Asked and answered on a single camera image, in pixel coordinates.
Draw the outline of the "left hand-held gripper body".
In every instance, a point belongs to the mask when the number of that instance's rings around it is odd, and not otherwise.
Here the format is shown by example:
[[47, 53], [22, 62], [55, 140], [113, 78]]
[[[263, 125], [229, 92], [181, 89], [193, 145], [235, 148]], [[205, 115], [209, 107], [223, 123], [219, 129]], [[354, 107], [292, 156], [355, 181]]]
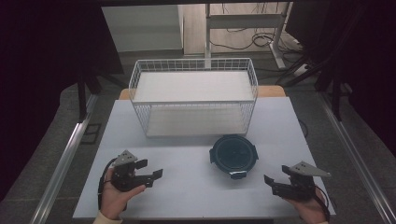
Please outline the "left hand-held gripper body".
[[136, 175], [135, 163], [139, 159], [124, 150], [114, 161], [114, 171], [111, 177], [111, 184], [119, 191], [129, 191], [138, 186], [145, 185], [151, 188], [154, 180], [148, 180], [149, 175]]

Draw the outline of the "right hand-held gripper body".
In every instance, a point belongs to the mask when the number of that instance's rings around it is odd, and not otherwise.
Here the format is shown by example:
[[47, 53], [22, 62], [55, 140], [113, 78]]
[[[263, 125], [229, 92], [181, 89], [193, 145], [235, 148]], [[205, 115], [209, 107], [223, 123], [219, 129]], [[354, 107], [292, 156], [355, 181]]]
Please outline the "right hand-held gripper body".
[[290, 183], [274, 183], [273, 194], [297, 202], [306, 202], [316, 194], [314, 176], [330, 177], [331, 174], [315, 167], [305, 161], [289, 166], [291, 174]]

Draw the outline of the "dark round lidded food container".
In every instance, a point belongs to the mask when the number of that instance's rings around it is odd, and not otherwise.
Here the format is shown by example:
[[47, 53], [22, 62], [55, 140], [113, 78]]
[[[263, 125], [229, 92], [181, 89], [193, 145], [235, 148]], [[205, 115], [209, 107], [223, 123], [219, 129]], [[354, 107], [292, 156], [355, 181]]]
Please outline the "dark round lidded food container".
[[245, 137], [230, 134], [222, 136], [209, 150], [210, 162], [231, 179], [242, 179], [259, 159], [256, 147]]

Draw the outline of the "white wire two-tier rack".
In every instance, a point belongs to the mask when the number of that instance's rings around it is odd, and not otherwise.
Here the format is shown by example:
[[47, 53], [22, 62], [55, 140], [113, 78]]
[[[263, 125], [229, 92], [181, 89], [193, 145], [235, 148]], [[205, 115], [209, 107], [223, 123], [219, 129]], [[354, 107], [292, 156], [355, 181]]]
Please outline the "white wire two-tier rack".
[[246, 134], [258, 80], [249, 58], [139, 60], [129, 96], [147, 137]]

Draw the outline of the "person's left hand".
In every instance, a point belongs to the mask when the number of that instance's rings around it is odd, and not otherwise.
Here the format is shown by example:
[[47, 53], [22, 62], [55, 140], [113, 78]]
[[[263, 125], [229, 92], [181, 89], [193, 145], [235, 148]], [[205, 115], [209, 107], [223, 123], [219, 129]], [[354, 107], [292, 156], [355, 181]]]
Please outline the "person's left hand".
[[102, 191], [100, 212], [110, 220], [117, 220], [127, 203], [136, 195], [146, 189], [145, 185], [138, 186], [126, 192], [119, 191], [111, 184], [113, 168], [106, 171], [105, 183]]

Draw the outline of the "person's right hand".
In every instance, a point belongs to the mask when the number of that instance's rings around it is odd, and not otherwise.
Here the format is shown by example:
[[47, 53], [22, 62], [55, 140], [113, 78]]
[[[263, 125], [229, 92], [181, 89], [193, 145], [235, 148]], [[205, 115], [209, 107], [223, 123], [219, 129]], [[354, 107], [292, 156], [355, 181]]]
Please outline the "person's right hand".
[[287, 199], [287, 202], [294, 207], [306, 224], [329, 224], [321, 205], [315, 199], [308, 202]]

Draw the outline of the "black floor plate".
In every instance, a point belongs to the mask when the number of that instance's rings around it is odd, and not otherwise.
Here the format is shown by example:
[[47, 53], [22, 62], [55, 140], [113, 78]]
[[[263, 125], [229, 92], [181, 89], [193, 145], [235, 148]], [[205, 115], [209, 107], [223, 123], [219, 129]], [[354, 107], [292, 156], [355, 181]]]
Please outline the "black floor plate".
[[82, 136], [81, 144], [94, 145], [99, 137], [101, 126], [101, 123], [89, 124]]

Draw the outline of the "wooden table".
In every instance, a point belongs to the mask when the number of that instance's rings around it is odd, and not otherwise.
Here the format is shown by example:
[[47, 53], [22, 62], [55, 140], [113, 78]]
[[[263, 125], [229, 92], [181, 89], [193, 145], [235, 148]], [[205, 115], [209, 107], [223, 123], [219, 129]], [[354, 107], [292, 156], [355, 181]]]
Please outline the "wooden table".
[[[284, 89], [277, 85], [259, 86], [257, 88], [259, 97], [286, 97]], [[120, 100], [129, 100], [129, 90], [124, 89], [120, 92]]]

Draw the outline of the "black stand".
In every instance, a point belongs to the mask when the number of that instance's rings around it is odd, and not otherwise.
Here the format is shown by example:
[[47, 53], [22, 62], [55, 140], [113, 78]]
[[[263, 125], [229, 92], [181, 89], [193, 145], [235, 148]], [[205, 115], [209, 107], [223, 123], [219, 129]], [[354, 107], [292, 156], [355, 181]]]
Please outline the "black stand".
[[99, 77], [117, 85], [122, 90], [127, 88], [127, 84], [100, 70], [93, 70], [90, 73], [78, 74], [78, 122], [82, 123], [88, 117], [88, 104], [85, 90], [89, 89], [90, 93], [97, 95], [101, 92], [102, 86], [99, 83]]
[[331, 54], [325, 60], [320, 63], [316, 63], [310, 68], [308, 68], [301, 75], [292, 78], [291, 80], [284, 81], [292, 72], [297, 70], [297, 67], [301, 66], [307, 61], [306, 56], [302, 56], [299, 60], [293, 63], [289, 69], [285, 70], [280, 78], [276, 81], [276, 85], [281, 87], [292, 87], [302, 82], [303, 80], [312, 77], [313, 75], [318, 75], [318, 79], [315, 82], [315, 90], [319, 92], [326, 91], [329, 87], [332, 87], [331, 97], [331, 111], [335, 117], [341, 121], [340, 114], [340, 102], [341, 97], [344, 95], [342, 93], [342, 79], [340, 73], [339, 60], [334, 54]]

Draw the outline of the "metal floor rail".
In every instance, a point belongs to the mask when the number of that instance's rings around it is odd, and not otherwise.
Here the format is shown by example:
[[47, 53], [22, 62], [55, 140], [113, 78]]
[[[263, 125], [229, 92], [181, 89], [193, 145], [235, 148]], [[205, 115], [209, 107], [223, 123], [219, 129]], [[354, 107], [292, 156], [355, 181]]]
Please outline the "metal floor rail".
[[332, 112], [331, 101], [323, 92], [318, 93], [318, 98], [384, 224], [396, 224], [396, 213], [389, 199], [364, 162], [344, 123]]
[[83, 121], [76, 124], [29, 224], [46, 223], [81, 139], [88, 127], [97, 100], [98, 96], [96, 94], [92, 94], [89, 97], [88, 103], [86, 104], [86, 117]]

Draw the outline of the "white metal desk frame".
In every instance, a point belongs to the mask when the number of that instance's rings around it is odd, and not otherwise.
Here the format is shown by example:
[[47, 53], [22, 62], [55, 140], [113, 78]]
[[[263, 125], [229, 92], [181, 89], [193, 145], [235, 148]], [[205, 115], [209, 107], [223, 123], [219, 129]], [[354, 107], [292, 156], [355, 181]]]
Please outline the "white metal desk frame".
[[269, 48], [280, 70], [286, 65], [279, 49], [279, 40], [288, 15], [290, 2], [287, 2], [279, 14], [245, 14], [245, 15], [212, 15], [210, 5], [205, 4], [205, 58], [211, 58], [210, 32], [212, 29], [239, 28], [274, 28], [275, 36]]

